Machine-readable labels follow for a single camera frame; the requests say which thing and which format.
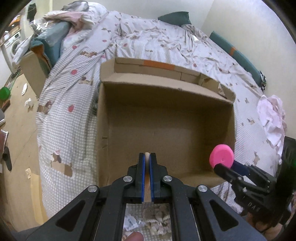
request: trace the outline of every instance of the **pink lid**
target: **pink lid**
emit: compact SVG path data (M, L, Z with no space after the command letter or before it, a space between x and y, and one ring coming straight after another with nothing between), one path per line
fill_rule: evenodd
M210 155L210 165L214 168L221 163L224 166L231 168L234 161L234 154L228 145L220 144L216 146Z

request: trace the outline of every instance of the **triangular cutout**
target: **triangular cutout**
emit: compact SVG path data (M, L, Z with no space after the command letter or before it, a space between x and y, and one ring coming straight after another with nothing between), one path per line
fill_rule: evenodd
M236 219L234 219L214 200L210 201L210 205L222 231L227 231L228 229L233 228L239 224Z
M81 214L81 211L85 205L85 201L81 200L75 207L73 207L69 212L62 216L56 223L60 228L68 232L72 232L75 228L77 220Z

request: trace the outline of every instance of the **washing machine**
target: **washing machine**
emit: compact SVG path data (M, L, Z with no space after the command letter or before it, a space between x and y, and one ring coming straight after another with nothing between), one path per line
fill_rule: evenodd
M20 32L14 34L9 40L4 43L6 54L9 60L8 66L11 68L11 72L15 73L19 66L15 66L12 64L13 57L16 54L16 48L21 43Z

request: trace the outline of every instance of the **green pillow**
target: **green pillow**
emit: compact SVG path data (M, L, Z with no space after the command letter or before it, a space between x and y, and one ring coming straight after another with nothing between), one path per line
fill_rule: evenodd
M158 17L158 20L180 27L183 24L191 24L188 12L172 12Z

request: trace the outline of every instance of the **washing machine door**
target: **washing machine door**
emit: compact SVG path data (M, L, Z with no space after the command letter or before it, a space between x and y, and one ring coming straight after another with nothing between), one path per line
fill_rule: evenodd
M15 56L16 54L16 48L18 47L18 45L20 45L21 41L19 39L16 39L12 45L11 45L11 48L10 48L10 55L11 55L11 58L13 59L13 57Z

